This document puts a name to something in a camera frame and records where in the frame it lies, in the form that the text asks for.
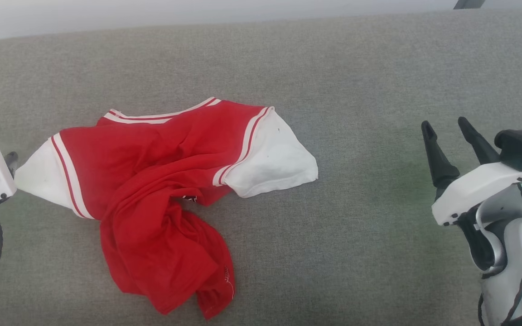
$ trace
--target white wall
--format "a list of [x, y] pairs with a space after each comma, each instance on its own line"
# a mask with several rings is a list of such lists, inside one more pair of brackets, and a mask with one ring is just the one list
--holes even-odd
[[[449, 10], [456, 0], [0, 0], [0, 38], [164, 24]], [[522, 7], [486, 0], [484, 8]]]

